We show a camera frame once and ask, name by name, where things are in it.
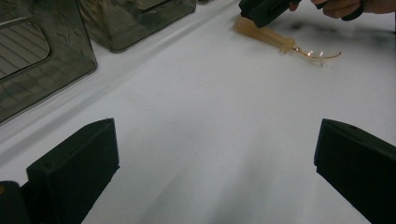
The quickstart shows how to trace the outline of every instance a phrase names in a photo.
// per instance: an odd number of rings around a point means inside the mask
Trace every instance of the gray plastic case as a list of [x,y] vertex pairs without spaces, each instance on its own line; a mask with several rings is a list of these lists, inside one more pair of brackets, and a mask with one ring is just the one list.
[[0,122],[97,66],[75,0],[0,1]]
[[78,0],[92,40],[112,52],[191,14],[196,0]]

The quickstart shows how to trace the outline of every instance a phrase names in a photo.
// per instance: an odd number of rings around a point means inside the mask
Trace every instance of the white tabletop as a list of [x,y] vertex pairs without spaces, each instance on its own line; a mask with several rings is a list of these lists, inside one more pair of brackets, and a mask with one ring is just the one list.
[[313,64],[237,34],[238,0],[194,14],[120,54],[92,43],[99,67],[0,126],[0,180],[82,126],[114,118],[120,169],[84,224],[369,223],[313,163],[322,119],[396,146],[394,14],[344,22],[303,1],[270,28]]

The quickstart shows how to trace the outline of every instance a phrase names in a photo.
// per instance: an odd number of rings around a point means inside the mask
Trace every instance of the finger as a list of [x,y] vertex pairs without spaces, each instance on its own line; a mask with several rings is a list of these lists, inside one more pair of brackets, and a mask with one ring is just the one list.
[[328,10],[328,9],[323,9],[323,14],[325,14],[328,17],[339,19],[342,17],[345,17],[352,12],[354,12],[356,9],[358,9],[361,6],[361,2],[355,3],[352,6],[348,7],[343,7],[343,8],[338,8],[335,10]]
[[298,4],[294,4],[292,2],[289,3],[289,10],[290,11],[295,11],[298,7]]
[[324,10],[337,10],[341,9],[344,7],[350,7],[353,6],[357,3],[359,3],[361,0],[332,0],[329,1],[324,7]]
[[396,1],[392,0],[382,0],[382,1],[369,1],[364,0],[364,11],[375,13],[375,14],[383,14],[390,13],[396,11]]
[[316,5],[319,5],[319,4],[322,4],[322,3],[324,3],[324,2],[327,2],[327,1],[329,1],[329,0],[311,0],[311,2],[316,6]]

